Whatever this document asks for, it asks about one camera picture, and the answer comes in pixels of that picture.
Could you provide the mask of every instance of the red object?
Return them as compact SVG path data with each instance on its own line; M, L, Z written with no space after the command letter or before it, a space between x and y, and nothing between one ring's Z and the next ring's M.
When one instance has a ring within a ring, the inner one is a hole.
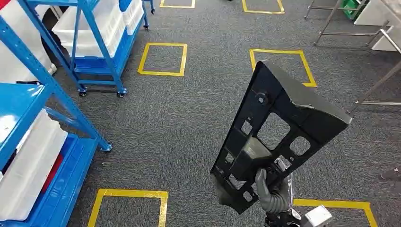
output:
M0 9L2 9L7 3L9 3L11 0L0 0Z
M50 170L50 173L49 173L49 175L47 176L47 179L46 179L46 181L44 182L43 187L42 187L42 189L41 189L40 192L42 192L42 193L45 193L45 192L46 192L47 188L48 188L49 185L50 185L50 182L52 182L52 180L53 180L53 178L54 178L54 175L56 175L56 172L57 172L57 170L59 169L59 167L60 167L60 165L61 165L61 163L62 163L63 158L64 158L64 157L63 157L62 155L60 155L60 154L57 156L56 161L54 162L53 167L52 167L52 169Z

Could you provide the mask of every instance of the blue metal shelving rack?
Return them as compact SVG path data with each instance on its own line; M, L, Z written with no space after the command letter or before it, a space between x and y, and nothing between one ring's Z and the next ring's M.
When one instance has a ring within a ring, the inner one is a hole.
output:
M146 15L145 7L144 14L142 16L141 21L139 22L134 34L128 35L126 31L120 40L120 44L117 48L117 51L114 57L110 57L110 54L106 48L106 45L103 41L103 38L100 34L100 31L96 25L95 18L92 14L93 8L100 0L18 0L22 9L26 12L28 17L31 19L35 27L38 29L42 38L45 40L49 48L54 52L55 56L58 58L62 66L67 71L67 74L72 78L75 85L78 88L80 96L87 95L87 88L85 85L93 84L93 85L112 85L117 87L117 96L123 97L127 93L127 89L124 88L121 81L122 71L125 67L127 59L130 55L133 43L135 42L136 35L140 28L142 21L144 21L145 29L148 29L148 18ZM53 40L44 24L41 20L36 16L36 12L34 10L37 5L52 5L52 6L69 6L69 7L78 7L76 20L75 20L75 34L73 39L73 48L71 53L71 60L68 61L61 50L57 46L56 42ZM85 18L90 26L93 35L96 39L97 44L99 45L100 51L103 55L103 58L99 57L75 57L75 50L77 45L77 30L79 25L79 17L81 11L84 13ZM95 74L95 75L111 75L113 77L113 81L109 80L83 80L80 78L80 74Z
M90 136L89 139L82 139L74 134L68 134L61 149L63 162L46 193L40 194L37 198L28 218L25 221L3 221L0 222L0 226L64 227L68 223L96 148L99 146L101 150L110 151L112 146L93 127L1 16L0 39L42 82L41 85L0 83L0 118L9 119L6 135L0 138L0 169L11 157L15 147L42 108L55 119ZM72 119L44 106L52 95L71 114Z

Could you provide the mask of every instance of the robotic hand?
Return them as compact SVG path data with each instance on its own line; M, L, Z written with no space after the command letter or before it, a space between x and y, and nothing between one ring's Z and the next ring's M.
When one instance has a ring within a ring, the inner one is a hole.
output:
M285 170L281 159L278 158L276 164ZM259 203L266 212L265 227L323 227L331 220L332 215L324 206L313 209L301 218L292 209L292 182L288 177L271 190L266 185L266 177L267 171L263 168L257 171L255 177Z
M266 185L266 176L266 169L259 169L255 178L259 203L263 210L269 214L279 214L288 211L288 179L284 178L284 180L270 192Z

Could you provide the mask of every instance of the rectangular hole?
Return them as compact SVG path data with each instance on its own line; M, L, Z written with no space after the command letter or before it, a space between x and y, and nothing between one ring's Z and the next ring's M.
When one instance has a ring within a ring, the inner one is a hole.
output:
M304 137L298 136L294 141L292 141L289 148L294 152L294 154L300 156L311 148L311 143L309 143L309 141Z
M252 201L252 196L249 192L244 192L244 198L246 199L247 202Z
M291 162L282 155L277 158L277 164L281 167L281 170L283 170L283 167L288 169L291 166Z
M258 195L258 188L256 187L256 183L253 183L253 184L251 185L251 187L252 187L252 189L253 189L253 192L254 192L256 195Z
M246 181L239 181L237 180L232 174L229 176L230 182L234 185L234 187L239 190L245 184Z
M242 132L244 132L246 135L249 135L249 133L252 130L252 126L249 124L248 121L245 121L244 124L241 127Z
M277 114L270 113L258 132L258 138L270 150L274 150L281 140L289 133L290 126Z
M233 163L234 158L233 158L233 156L232 156L230 153L227 153L226 161L229 162L229 163L231 163L231 164Z

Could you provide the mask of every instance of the white plastic bin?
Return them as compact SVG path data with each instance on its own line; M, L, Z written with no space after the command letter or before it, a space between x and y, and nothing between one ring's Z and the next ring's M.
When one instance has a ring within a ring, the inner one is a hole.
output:
M132 35L135 31L135 29L137 28L140 19L142 18L143 14L145 12L143 11L142 8L142 4L137 4L136 5L136 9L133 13L130 13L131 18L129 19L129 23L127 24L127 33L128 35Z
M42 110L0 181L0 221L28 217L66 137L59 123Z
M127 9L122 12L122 17L124 18L126 25L131 24L134 14L137 13L138 6L142 7L142 0L131 0L131 3L128 5Z
M69 7L52 29L70 55L72 54L76 13L77 7ZM109 54L114 56L125 29L118 0L101 0L92 13ZM76 56L103 56L82 12L79 18Z
M41 20L48 8L49 6L46 5L35 7L35 11ZM53 74L56 71L56 67L50 61L46 51L44 51L39 31L35 28L34 24L21 8L18 1L12 0L7 3L7 5L0 10L0 16L3 17L7 24L25 43L39 62L49 71L49 73ZM0 42L0 56L1 83L38 80L3 42Z

